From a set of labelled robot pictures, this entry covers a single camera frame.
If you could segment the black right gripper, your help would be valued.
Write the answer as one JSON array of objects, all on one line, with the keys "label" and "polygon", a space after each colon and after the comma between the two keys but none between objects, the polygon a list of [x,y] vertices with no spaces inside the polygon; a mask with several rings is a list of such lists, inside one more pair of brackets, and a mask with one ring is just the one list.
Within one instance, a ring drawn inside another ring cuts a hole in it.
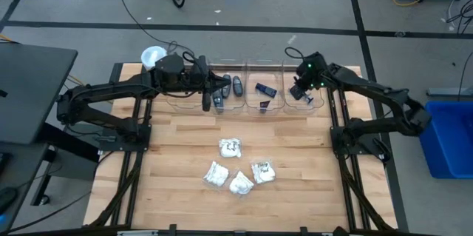
[{"label": "black right gripper", "polygon": [[306,96],[306,91],[326,87],[330,83],[327,63],[324,56],[315,52],[301,57],[301,64],[296,68],[297,78],[289,93],[298,101]]}]

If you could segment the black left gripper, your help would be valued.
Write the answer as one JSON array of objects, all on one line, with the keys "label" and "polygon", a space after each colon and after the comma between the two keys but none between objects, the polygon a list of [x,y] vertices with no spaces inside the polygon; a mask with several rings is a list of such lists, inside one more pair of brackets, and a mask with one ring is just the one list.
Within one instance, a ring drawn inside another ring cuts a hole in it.
[{"label": "black left gripper", "polygon": [[202,109],[204,112],[209,112],[211,108],[211,94],[217,88],[223,88],[230,84],[228,80],[222,76],[211,74],[207,64],[207,59],[204,55],[195,57],[193,55],[184,55],[183,59],[191,63],[189,71],[185,71],[184,90],[183,92],[203,92]]}]

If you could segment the grey oval toiletry container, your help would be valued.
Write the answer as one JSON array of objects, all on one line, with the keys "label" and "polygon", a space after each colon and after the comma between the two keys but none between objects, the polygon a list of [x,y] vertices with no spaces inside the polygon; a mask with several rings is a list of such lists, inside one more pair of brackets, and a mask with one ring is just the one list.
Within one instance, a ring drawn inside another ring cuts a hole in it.
[{"label": "grey oval toiletry container", "polygon": [[243,96],[243,85],[242,85],[242,81],[240,79],[239,76],[234,76],[233,77],[233,90],[234,90],[234,94],[236,97],[242,97]]},{"label": "grey oval toiletry container", "polygon": [[223,96],[222,96],[222,90],[218,89],[212,94],[212,99],[214,102],[214,107],[217,112],[217,114],[221,114],[224,111],[224,101],[223,101]]},{"label": "grey oval toiletry container", "polygon": [[223,78],[225,78],[226,80],[228,80],[230,82],[230,84],[224,86],[221,89],[222,97],[223,98],[228,98],[228,96],[230,95],[230,91],[231,91],[231,76],[229,74],[224,74]]}]

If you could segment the dark blue block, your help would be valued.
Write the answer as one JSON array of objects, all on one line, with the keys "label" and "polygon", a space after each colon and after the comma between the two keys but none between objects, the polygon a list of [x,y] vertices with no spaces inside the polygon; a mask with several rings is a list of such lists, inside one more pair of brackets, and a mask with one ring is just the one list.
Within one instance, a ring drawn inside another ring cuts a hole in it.
[{"label": "dark blue block", "polygon": [[277,91],[275,89],[260,83],[256,84],[255,89],[271,98],[275,98],[277,94]]}]

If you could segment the clear vanity pack bag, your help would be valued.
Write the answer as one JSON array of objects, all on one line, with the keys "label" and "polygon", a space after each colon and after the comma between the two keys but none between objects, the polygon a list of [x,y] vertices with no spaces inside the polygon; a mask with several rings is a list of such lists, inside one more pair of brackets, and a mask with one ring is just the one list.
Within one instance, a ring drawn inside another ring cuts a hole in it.
[{"label": "clear vanity pack bag", "polygon": [[224,158],[240,158],[242,156],[242,142],[238,138],[220,139],[219,151]]},{"label": "clear vanity pack bag", "polygon": [[267,183],[276,179],[276,172],[271,161],[257,161],[251,164],[253,178],[258,184]]},{"label": "clear vanity pack bag", "polygon": [[241,171],[238,171],[229,184],[231,193],[235,195],[246,195],[254,187],[254,183],[247,178]]},{"label": "clear vanity pack bag", "polygon": [[226,167],[213,161],[203,180],[212,186],[221,187],[225,184],[229,174],[230,172]]}]

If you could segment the clear plastic bin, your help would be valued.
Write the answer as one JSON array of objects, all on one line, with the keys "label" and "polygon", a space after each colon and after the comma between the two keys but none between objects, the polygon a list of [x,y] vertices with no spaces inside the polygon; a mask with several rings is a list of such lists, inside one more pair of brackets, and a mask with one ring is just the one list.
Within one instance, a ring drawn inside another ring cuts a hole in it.
[{"label": "clear plastic bin", "polygon": [[[282,83],[282,62],[280,60],[256,59],[245,63],[244,97],[249,115],[276,115],[285,105]],[[264,84],[277,91],[271,98],[255,89],[257,83]],[[259,111],[261,101],[270,101],[265,114]]]},{"label": "clear plastic bin", "polygon": [[289,93],[289,89],[295,85],[296,68],[301,64],[300,60],[294,58],[285,58],[282,61],[282,83],[285,98],[284,111],[288,115],[312,115],[318,109],[324,106],[324,99],[321,96],[321,90],[308,90],[306,95],[313,98],[310,104],[307,104],[304,98],[296,101]]},{"label": "clear plastic bin", "polygon": [[243,94],[244,94],[244,80],[246,77],[246,66],[245,62],[242,60],[236,60],[236,59],[210,59],[208,61],[208,67],[209,69],[215,74],[219,76],[224,76],[224,74],[229,74],[231,76],[231,91],[230,95],[228,98],[224,98],[224,111],[221,114],[217,114],[215,107],[214,107],[214,102],[212,99],[212,105],[211,105],[211,111],[216,114],[216,115],[238,115],[243,111],[243,108],[245,106],[245,98],[244,95],[242,97],[236,97],[234,94],[233,90],[233,77],[239,76],[242,85],[243,85]]},{"label": "clear plastic bin", "polygon": [[[189,71],[191,63],[184,61],[184,79],[185,71]],[[202,92],[171,92],[177,97],[167,97],[166,102],[171,105],[176,111],[194,111],[202,109]]]}]

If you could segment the yellow wipes canister white lid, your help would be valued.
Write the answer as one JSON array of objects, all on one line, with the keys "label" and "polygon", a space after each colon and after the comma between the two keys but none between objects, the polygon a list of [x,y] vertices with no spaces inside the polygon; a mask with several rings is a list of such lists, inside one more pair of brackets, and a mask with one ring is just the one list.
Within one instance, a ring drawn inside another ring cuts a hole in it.
[{"label": "yellow wipes canister white lid", "polygon": [[151,70],[154,68],[157,61],[166,57],[167,55],[168,53],[164,48],[160,46],[152,46],[146,48],[141,53],[140,60],[146,70]]}]

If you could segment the grey metal bar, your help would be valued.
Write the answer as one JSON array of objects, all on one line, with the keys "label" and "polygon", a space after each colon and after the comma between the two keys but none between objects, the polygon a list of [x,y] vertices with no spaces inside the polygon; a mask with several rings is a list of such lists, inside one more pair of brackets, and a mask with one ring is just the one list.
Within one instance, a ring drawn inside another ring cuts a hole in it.
[{"label": "grey metal bar", "polygon": [[431,97],[473,97],[473,87],[469,88],[429,88],[426,94]]}]

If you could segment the black desk base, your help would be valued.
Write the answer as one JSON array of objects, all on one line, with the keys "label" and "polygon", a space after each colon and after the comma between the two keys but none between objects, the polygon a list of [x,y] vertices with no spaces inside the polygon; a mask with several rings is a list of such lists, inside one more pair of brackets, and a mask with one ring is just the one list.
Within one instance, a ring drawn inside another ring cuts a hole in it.
[{"label": "black desk base", "polygon": [[45,192],[52,177],[84,181],[91,181],[94,178],[95,167],[100,157],[96,146],[48,123],[41,128],[37,140],[47,148],[43,156],[47,167],[38,178],[39,183],[31,200],[31,206],[50,202],[50,197]]}]

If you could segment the blue plastic tote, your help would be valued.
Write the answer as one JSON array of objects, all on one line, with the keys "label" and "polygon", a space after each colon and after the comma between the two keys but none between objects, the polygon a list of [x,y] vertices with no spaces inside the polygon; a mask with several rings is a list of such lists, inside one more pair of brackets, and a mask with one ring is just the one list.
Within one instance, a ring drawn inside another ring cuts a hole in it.
[{"label": "blue plastic tote", "polygon": [[432,177],[473,179],[473,101],[430,101],[420,142]]}]

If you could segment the black desk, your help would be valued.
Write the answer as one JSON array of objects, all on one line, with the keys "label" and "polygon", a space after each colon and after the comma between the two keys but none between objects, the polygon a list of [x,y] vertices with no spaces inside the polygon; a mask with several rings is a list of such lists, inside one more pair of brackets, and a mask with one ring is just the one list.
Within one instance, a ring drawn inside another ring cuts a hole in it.
[{"label": "black desk", "polygon": [[0,142],[35,141],[77,56],[71,49],[0,44]]}]

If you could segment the black round object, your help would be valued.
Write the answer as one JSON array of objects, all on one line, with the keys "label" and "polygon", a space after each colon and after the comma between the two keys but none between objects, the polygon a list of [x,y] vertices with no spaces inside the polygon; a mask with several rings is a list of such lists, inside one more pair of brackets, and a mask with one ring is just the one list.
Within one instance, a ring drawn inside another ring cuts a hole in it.
[{"label": "black round object", "polygon": [[0,189],[0,214],[7,211],[18,197],[16,187],[5,187]]}]

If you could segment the black aluminium table frame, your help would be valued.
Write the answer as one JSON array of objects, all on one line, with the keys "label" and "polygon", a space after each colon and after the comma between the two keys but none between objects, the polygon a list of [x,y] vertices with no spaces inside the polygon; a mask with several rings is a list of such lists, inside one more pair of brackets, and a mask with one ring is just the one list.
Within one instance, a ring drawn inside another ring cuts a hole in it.
[{"label": "black aluminium table frame", "polygon": [[[321,89],[324,106],[312,115],[216,115],[203,109],[176,111],[161,95],[151,112],[151,140],[143,155],[135,188],[126,192],[118,223],[134,229],[330,232],[336,227],[373,228],[356,199],[346,202],[339,159],[330,128],[342,123],[348,107],[363,119],[371,116],[368,100],[354,93],[344,98]],[[238,138],[240,158],[220,155],[219,140]],[[206,184],[211,163],[251,177],[251,164],[269,160],[276,179],[256,184],[246,195],[227,186]]]}]

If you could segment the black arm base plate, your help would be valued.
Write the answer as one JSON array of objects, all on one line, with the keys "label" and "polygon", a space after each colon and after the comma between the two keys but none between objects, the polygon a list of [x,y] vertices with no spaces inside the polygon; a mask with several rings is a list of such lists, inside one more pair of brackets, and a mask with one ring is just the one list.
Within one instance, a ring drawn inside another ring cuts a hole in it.
[{"label": "black arm base plate", "polygon": [[114,129],[103,129],[101,136],[95,140],[103,151],[141,152],[149,148],[151,133],[151,124],[138,124],[137,134],[129,135]]},{"label": "black arm base plate", "polygon": [[374,155],[385,159],[390,154],[386,144],[375,133],[351,138],[343,133],[343,127],[331,127],[330,137],[336,155]]}]

